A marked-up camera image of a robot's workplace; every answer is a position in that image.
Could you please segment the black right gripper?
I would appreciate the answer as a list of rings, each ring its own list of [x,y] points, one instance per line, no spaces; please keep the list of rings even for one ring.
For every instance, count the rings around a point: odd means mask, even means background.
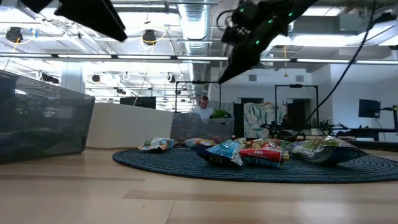
[[[219,83],[252,69],[260,62],[262,52],[278,36],[286,36],[289,24],[298,19],[317,0],[240,1],[230,11],[230,24],[222,42],[235,45]]]

